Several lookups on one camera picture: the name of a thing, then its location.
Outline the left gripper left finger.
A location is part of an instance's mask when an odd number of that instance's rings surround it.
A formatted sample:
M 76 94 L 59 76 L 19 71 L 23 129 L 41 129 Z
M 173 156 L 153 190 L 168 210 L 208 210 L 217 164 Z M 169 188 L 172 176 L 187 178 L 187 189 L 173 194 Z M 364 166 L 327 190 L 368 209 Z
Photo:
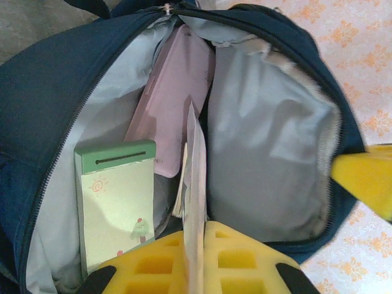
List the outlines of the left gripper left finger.
M 78 293 L 187 293 L 183 232 L 178 231 L 101 264 Z

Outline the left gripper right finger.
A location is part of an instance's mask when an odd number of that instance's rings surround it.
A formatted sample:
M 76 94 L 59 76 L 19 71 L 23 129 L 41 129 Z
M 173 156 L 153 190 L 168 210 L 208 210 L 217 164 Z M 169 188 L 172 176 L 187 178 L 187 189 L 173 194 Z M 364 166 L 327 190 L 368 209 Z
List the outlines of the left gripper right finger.
M 297 262 L 216 221 L 204 239 L 203 292 L 318 293 Z

